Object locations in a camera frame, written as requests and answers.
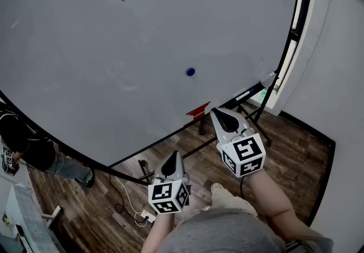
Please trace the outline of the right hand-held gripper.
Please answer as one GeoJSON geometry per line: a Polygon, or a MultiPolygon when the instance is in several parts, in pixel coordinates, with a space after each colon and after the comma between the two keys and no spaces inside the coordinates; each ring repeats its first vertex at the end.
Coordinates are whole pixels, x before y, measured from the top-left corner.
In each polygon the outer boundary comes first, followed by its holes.
{"type": "Polygon", "coordinates": [[[210,112],[214,131],[219,142],[217,149],[222,162],[237,177],[245,177],[263,169],[266,151],[258,133],[245,117],[233,110],[214,108],[210,112]]]}

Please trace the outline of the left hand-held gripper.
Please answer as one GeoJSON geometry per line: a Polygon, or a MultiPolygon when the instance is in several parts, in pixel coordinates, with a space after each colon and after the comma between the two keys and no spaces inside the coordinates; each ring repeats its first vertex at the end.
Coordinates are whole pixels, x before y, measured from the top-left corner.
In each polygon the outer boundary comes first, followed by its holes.
{"type": "Polygon", "coordinates": [[[179,151],[166,156],[155,169],[153,182],[148,186],[148,201],[157,214],[183,211],[189,197],[188,178],[184,172],[183,157],[179,151]]]}

